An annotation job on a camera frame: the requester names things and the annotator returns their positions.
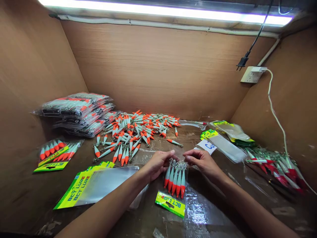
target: white conduit pipe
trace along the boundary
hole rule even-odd
[[[270,54],[275,50],[275,48],[277,47],[278,43],[280,42],[280,38],[277,38],[277,40],[275,41],[275,43],[272,45],[272,47],[268,50],[268,52],[266,53],[266,55],[263,57],[263,59],[258,63],[258,66],[261,66],[264,61],[266,61],[266,59],[270,56]]]
[[[89,23],[89,24],[151,26],[151,27],[178,29],[178,30],[214,32],[214,33],[221,33],[221,34],[228,34],[228,35],[257,36],[258,34],[258,31],[227,30],[227,29],[208,27],[208,26],[179,25],[179,24],[173,24],[173,23],[153,22],[153,21],[121,20],[121,19],[111,19],[111,18],[83,18],[83,17],[73,17],[70,15],[61,15],[61,14],[58,14],[57,16],[60,20],[71,20],[71,21]],[[258,66],[261,66],[263,64],[263,62],[274,51],[274,49],[276,48],[277,44],[280,41],[279,34],[277,33],[262,31],[260,36],[275,38],[276,42],[269,49],[269,51],[266,53],[263,59],[259,62]]]

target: electrical cord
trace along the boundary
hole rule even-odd
[[[289,10],[288,12],[282,12],[281,11],[281,4],[282,4],[282,0],[280,0],[279,2],[278,2],[278,13],[280,14],[280,15],[286,15],[286,14],[289,14],[292,10],[294,10],[294,8],[295,7],[293,7],[291,10]]]
[[[271,80],[270,80],[270,84],[269,84],[269,86],[268,86],[268,92],[267,92],[268,100],[270,101],[271,112],[272,112],[274,118],[276,119],[276,122],[278,123],[279,127],[281,128],[281,130],[282,130],[282,132],[283,132],[285,153],[286,153],[286,156],[288,157],[285,130],[283,129],[283,127],[282,127],[280,121],[278,120],[278,118],[277,118],[277,116],[276,116],[276,114],[275,114],[275,111],[274,111],[274,109],[273,109],[273,104],[272,104],[271,96],[270,96],[271,85],[272,85],[272,81],[273,81],[273,73],[272,73],[272,71],[269,70],[269,69],[266,69],[266,70],[271,73]],[[312,191],[317,195],[317,193],[312,189],[312,187],[306,182],[306,180],[304,179],[304,177],[303,177],[302,179],[304,180],[304,182],[306,183],[306,185],[310,188],[310,190],[312,190]]]
[[[260,36],[260,34],[261,34],[263,28],[264,28],[266,19],[267,19],[268,15],[269,15],[270,10],[271,10],[271,7],[272,7],[272,5],[273,5],[273,1],[274,1],[274,0],[271,0],[270,5],[268,6],[268,10],[267,10],[266,16],[265,16],[265,18],[264,18],[264,22],[262,23],[261,28],[260,28],[260,30],[259,30],[259,33],[258,33],[257,37],[255,38],[253,44],[251,45],[249,51],[245,54],[244,57],[241,58],[240,62],[236,65],[236,66],[237,66],[236,71],[239,69],[239,67],[240,67],[239,71],[242,69],[242,67],[245,67],[246,62],[247,62],[248,59],[249,59],[249,54],[251,53],[251,50],[252,50],[253,46],[255,45],[256,41],[258,40],[258,38],[259,38],[259,36]]]

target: light fixture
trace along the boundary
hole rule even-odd
[[[111,12],[125,12],[137,14],[151,14],[171,17],[198,18],[209,20],[238,21],[262,24],[265,15],[241,14],[231,12],[205,11],[196,9],[145,6],[125,3],[76,1],[76,0],[39,0],[46,7],[64,7],[90,10],[103,10]],[[267,25],[284,26],[292,20],[292,17],[268,16]]]

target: wall socket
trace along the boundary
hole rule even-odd
[[[240,82],[257,83],[266,69],[266,67],[249,66],[247,67]]]

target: wooden desk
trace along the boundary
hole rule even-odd
[[[193,126],[182,126],[178,131],[177,139],[174,137],[174,130],[167,133],[167,139],[182,143],[183,148],[155,135],[155,141],[151,141],[149,148],[142,143],[133,164],[141,167],[156,150],[174,149],[183,160],[182,154],[193,149],[199,142],[201,131]],[[92,144],[95,140],[95,138],[86,139],[62,171],[32,174],[36,167],[38,151],[34,151],[14,168],[13,166],[7,168],[5,174],[2,173],[2,178],[6,179],[2,179],[0,184],[0,231],[35,234],[43,226],[48,225],[46,229],[43,229],[45,232],[42,230],[41,233],[57,234],[89,208],[91,205],[53,210],[75,175],[92,165],[94,158]],[[101,161],[112,161],[112,157],[113,153],[105,156]],[[244,174],[243,164],[232,163],[219,151],[213,153],[213,158],[229,177],[266,209],[275,213],[282,222],[302,236],[312,236],[314,225],[311,213],[316,209],[307,207],[308,204],[314,204],[314,198],[305,196],[305,201],[291,204],[251,169],[247,168]],[[124,213],[109,237],[151,237],[155,228],[165,237],[255,237],[241,216],[226,204],[225,199],[210,187],[195,168],[189,169],[184,220],[156,205],[154,201],[157,191],[163,189],[163,176],[161,175],[150,184],[137,210]],[[60,222],[60,224],[54,226],[54,222]]]

